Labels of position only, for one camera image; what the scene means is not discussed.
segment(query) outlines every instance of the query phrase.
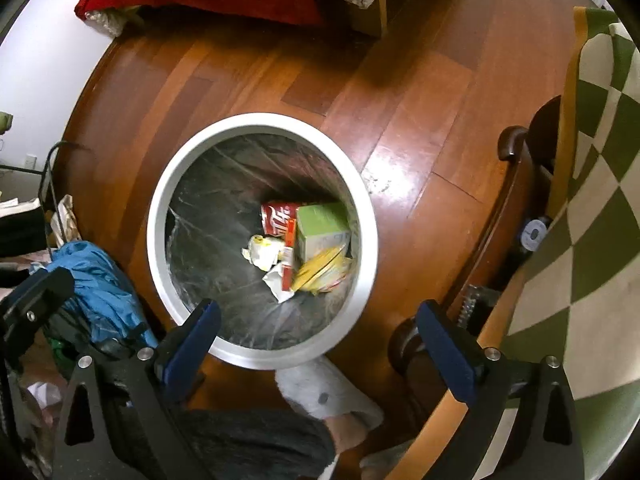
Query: electrical outlet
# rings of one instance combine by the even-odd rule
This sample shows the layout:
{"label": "electrical outlet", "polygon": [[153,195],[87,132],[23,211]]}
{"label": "electrical outlet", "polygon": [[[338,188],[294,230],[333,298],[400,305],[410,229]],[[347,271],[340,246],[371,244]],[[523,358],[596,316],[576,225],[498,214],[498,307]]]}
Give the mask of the electrical outlet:
{"label": "electrical outlet", "polygon": [[35,170],[36,169],[36,160],[38,157],[35,155],[26,155],[24,157],[24,167],[27,170]]}

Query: metal screw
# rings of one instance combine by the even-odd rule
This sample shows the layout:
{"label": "metal screw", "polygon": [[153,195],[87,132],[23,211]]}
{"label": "metal screw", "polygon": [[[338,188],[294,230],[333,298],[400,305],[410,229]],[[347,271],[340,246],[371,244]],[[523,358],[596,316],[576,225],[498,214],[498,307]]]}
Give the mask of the metal screw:
{"label": "metal screw", "polygon": [[502,354],[497,348],[488,346],[484,349],[484,356],[489,359],[489,361],[499,361]]}
{"label": "metal screw", "polygon": [[546,361],[546,364],[551,366],[552,368],[560,367],[560,361],[558,361],[558,358],[556,356],[548,355],[545,357],[545,361]]}
{"label": "metal screw", "polygon": [[81,368],[88,368],[91,363],[93,363],[94,360],[91,359],[90,355],[83,355],[79,360],[78,360],[78,366]]}
{"label": "metal screw", "polygon": [[138,350],[137,356],[138,356],[138,359],[140,359],[141,361],[148,361],[154,356],[154,349],[149,348],[148,346],[145,346],[144,348],[141,348],[140,350]]}

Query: blue cloth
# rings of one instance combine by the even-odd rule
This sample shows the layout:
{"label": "blue cloth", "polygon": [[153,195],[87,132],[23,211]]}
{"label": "blue cloth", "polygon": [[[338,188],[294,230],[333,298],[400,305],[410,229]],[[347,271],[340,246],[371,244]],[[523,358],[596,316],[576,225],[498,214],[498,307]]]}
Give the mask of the blue cloth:
{"label": "blue cloth", "polygon": [[[93,343],[108,338],[121,340],[141,322],[148,326],[133,285],[97,245],[85,241],[63,245],[53,253],[47,270],[58,267],[70,270],[76,280],[77,301],[68,300],[64,307],[70,312],[84,315],[91,326]],[[158,345],[149,329],[142,338],[148,346]]]}

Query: green and beige checkered fabric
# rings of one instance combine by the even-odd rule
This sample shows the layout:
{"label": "green and beige checkered fabric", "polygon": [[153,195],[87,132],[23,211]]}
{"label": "green and beige checkered fabric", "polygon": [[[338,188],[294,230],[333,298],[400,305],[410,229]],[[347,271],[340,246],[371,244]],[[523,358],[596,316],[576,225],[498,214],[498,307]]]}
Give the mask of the green and beige checkered fabric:
{"label": "green and beige checkered fabric", "polygon": [[502,349],[562,359],[590,480],[640,416],[640,54],[615,14],[586,17],[568,199],[527,263]]}

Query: red and white packaging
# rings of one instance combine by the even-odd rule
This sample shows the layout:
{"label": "red and white packaging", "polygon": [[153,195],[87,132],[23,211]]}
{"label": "red and white packaging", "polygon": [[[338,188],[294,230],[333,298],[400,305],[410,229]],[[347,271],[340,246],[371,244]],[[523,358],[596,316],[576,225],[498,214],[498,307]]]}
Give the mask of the red and white packaging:
{"label": "red and white packaging", "polygon": [[287,223],[296,219],[298,208],[304,204],[296,202],[267,202],[260,206],[262,228],[269,236],[284,236],[287,233]]}
{"label": "red and white packaging", "polygon": [[282,290],[290,290],[293,283],[293,245],[296,242],[296,219],[287,221],[282,250]]}

